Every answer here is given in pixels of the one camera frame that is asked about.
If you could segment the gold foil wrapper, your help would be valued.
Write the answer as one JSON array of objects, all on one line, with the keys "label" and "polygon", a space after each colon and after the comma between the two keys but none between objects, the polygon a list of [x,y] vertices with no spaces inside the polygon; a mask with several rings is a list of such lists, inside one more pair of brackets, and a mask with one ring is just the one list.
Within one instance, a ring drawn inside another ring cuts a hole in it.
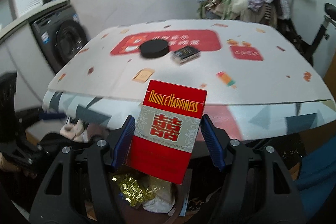
[{"label": "gold foil wrapper", "polygon": [[155,198],[155,192],[151,187],[143,186],[129,173],[114,175],[112,181],[118,186],[121,196],[130,207],[139,207]]}]

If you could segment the pink slipper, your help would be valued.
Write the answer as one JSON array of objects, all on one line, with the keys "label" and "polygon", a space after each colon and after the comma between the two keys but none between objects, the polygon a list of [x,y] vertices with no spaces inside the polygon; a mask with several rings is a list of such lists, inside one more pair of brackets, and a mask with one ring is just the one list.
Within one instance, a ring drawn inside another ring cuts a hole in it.
[{"label": "pink slipper", "polygon": [[60,129],[60,135],[76,142],[88,143],[95,137],[106,139],[109,131],[101,125],[89,123],[82,120],[71,122],[70,120]]}]

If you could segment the red cigarette pack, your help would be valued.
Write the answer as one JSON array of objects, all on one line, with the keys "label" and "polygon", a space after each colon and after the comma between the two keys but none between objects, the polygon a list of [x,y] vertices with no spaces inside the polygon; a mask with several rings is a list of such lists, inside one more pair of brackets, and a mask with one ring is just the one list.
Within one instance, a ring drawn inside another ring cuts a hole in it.
[{"label": "red cigarette pack", "polygon": [[182,184],[206,97],[203,89],[151,80],[136,122],[127,166]]}]

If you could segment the white cartoon print mat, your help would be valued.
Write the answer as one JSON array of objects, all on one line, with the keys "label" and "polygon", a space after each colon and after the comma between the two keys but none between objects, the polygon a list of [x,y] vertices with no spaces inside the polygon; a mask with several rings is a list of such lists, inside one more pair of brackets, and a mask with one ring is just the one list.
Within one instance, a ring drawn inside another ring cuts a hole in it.
[{"label": "white cartoon print mat", "polygon": [[[171,53],[141,56],[139,46],[165,39],[171,51],[199,57],[179,64]],[[140,101],[151,80],[207,91],[209,105],[325,101],[323,79],[276,29],[237,20],[167,20],[107,28],[50,82],[48,89]]]}]

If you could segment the black round lid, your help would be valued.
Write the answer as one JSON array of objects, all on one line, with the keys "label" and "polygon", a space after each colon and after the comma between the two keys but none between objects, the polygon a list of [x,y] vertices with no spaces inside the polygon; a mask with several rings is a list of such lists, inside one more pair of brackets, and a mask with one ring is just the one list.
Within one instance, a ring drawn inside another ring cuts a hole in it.
[{"label": "black round lid", "polygon": [[170,48],[167,41],[162,39],[148,40],[139,46],[140,54],[146,59],[156,59],[169,53]]}]

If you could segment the small dark patterned box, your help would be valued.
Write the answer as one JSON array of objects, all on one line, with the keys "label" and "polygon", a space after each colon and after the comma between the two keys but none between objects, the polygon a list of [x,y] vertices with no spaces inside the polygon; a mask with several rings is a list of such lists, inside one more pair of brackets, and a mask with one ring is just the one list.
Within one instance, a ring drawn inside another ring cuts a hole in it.
[{"label": "small dark patterned box", "polygon": [[171,58],[174,62],[179,65],[188,63],[191,60],[197,59],[200,57],[200,50],[192,46],[185,46],[179,50],[176,50],[172,53]]}]

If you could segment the brown round trash bin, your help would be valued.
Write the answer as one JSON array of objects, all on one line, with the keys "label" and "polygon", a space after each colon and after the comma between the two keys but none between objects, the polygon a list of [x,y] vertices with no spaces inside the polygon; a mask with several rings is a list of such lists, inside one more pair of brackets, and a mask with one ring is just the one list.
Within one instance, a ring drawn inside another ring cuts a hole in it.
[{"label": "brown round trash bin", "polygon": [[192,171],[182,185],[140,173],[110,177],[110,189],[125,223],[177,223],[187,214]]}]

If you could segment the black washing machine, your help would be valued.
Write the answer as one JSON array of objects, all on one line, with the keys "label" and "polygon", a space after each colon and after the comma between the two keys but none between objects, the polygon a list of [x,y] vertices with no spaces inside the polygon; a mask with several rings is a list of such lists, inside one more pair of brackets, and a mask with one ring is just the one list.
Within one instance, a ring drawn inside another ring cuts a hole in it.
[{"label": "black washing machine", "polygon": [[58,5],[34,15],[30,27],[49,66],[58,73],[87,43],[75,9]]}]

